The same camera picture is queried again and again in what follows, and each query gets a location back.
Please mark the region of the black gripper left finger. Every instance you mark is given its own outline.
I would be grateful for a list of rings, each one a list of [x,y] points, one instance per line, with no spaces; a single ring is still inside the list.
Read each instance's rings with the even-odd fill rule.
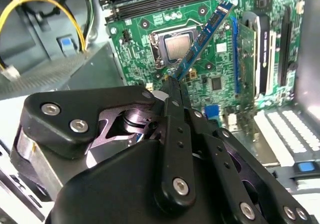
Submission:
[[[23,104],[12,162],[57,203],[64,185],[84,171],[91,148],[144,134],[164,148],[156,201],[189,207],[196,200],[191,138],[196,115],[187,87],[172,77],[156,92],[122,86],[35,93]]]

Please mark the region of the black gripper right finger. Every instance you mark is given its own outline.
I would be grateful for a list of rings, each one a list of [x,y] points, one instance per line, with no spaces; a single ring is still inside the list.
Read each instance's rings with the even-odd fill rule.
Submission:
[[[191,143],[204,158],[204,169],[217,185],[214,203],[226,224],[312,224],[305,208],[225,128],[191,107],[187,87],[180,85]]]

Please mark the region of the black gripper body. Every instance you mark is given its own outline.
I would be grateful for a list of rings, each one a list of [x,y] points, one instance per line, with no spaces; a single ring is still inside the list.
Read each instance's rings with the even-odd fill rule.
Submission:
[[[195,202],[168,207],[154,191],[164,147],[147,138],[73,177],[49,214],[49,224],[225,224],[214,203],[218,187],[191,144]]]

